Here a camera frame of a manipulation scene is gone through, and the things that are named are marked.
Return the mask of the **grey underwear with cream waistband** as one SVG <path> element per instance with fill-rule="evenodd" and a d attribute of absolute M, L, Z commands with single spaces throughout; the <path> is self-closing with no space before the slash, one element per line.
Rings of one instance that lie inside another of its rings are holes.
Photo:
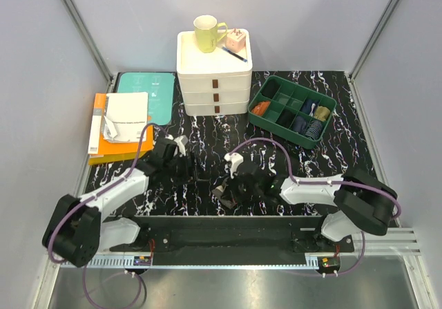
<path fill-rule="evenodd" d="M 218 201 L 228 209 L 233 209 L 238 205 L 231 191 L 228 190 L 228 178 L 224 179 L 221 185 L 215 187 L 211 193 Z"/>

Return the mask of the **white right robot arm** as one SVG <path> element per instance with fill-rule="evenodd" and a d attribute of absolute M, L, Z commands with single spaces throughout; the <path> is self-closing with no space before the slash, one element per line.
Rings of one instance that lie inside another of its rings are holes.
<path fill-rule="evenodd" d="M 239 153 L 225 155 L 229 175 L 214 189 L 227 208 L 256 199 L 266 205 L 329 205 L 337 212 L 323 217 L 314 233 L 314 245 L 329 251 L 346 236 L 365 232 L 384 236 L 397 211 L 396 193 L 377 179 L 355 169 L 328 178 L 297 178 L 268 174 Z"/>

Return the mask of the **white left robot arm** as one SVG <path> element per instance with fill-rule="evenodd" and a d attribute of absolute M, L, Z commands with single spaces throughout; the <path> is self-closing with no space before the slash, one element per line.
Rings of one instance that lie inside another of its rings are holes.
<path fill-rule="evenodd" d="M 175 182 L 191 179 L 194 158 L 186 147 L 188 141 L 185 135 L 159 138 L 153 150 L 134 160 L 108 184 L 80 197 L 62 196 L 42 238 L 50 259 L 81 268 L 98 251 L 118 245 L 143 250 L 149 234 L 133 218 L 107 218 L 124 203 L 147 192 L 151 183 L 159 184 L 166 178 Z"/>

